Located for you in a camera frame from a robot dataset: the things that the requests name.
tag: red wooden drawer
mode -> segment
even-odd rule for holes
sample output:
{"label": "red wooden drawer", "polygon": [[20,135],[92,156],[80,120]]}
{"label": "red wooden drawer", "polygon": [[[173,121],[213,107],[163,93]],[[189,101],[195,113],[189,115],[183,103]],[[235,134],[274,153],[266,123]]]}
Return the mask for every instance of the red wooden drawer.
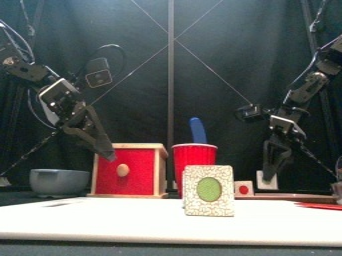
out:
{"label": "red wooden drawer", "polygon": [[162,144],[114,143],[116,160],[95,155],[90,196],[166,197],[166,158]]}

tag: table surface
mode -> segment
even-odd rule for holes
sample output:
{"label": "table surface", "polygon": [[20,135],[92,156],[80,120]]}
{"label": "table surface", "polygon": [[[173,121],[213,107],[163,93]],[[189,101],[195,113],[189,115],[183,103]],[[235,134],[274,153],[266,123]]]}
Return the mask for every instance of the table surface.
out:
{"label": "table surface", "polygon": [[235,200],[234,217],[201,217],[179,199],[79,197],[4,206],[0,216],[11,240],[342,247],[342,211],[290,201]]}

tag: black curtain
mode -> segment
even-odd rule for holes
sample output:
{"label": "black curtain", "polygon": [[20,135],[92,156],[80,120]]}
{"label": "black curtain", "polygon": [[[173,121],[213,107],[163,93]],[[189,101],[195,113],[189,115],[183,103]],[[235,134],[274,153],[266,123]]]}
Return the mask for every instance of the black curtain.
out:
{"label": "black curtain", "polygon": [[[249,103],[261,103],[267,108],[279,107],[287,85],[311,61],[302,2],[174,2],[174,143],[191,142],[189,119],[199,117],[209,143],[219,148],[218,164],[234,167],[235,180],[255,181],[255,171],[262,168],[262,145],[270,137],[269,123],[242,123],[233,113]],[[40,1],[24,3],[30,21],[34,22],[39,16],[36,8]],[[310,1],[313,16],[319,4],[318,0]],[[341,2],[332,0],[322,27],[315,33],[321,46],[341,33],[338,10]],[[30,39],[20,1],[0,2],[0,19]],[[87,103],[94,104],[112,142],[167,144],[167,30],[167,0],[44,1],[34,45],[36,63],[50,66],[60,76],[68,77],[102,45],[114,43],[126,50],[124,72],[114,77],[111,85],[88,90],[83,95]],[[119,53],[106,50],[96,56],[107,57],[115,73],[122,65]],[[310,118],[301,123],[309,137],[306,145],[330,168],[334,168],[336,157],[329,133],[336,132],[341,140],[338,80],[328,90],[334,131],[328,130],[325,124],[319,97],[311,102]],[[44,118],[35,95],[27,92],[26,82],[3,75],[0,84],[4,170],[54,130],[38,121],[30,111],[31,103]],[[92,159],[94,153],[76,147],[68,136],[59,134],[8,172],[8,177],[12,183],[27,185],[32,168],[91,171]],[[301,152],[295,152],[294,159],[294,164],[279,176],[282,190],[329,190],[333,176]]]}

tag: red cup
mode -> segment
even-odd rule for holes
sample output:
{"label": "red cup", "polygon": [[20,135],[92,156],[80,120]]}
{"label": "red cup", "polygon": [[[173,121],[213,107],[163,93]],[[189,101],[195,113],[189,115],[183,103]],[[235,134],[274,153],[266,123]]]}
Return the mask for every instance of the red cup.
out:
{"label": "red cup", "polygon": [[183,171],[187,165],[215,165],[218,147],[210,144],[177,144],[174,149],[174,167],[179,197],[183,197]]}

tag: green oval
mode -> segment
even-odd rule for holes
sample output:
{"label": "green oval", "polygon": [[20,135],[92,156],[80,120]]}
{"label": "green oval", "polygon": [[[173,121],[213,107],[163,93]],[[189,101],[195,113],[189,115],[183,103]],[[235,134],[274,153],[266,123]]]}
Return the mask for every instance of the green oval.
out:
{"label": "green oval", "polygon": [[222,186],[219,181],[213,177],[206,177],[198,182],[198,196],[206,202],[214,202],[222,194]]}

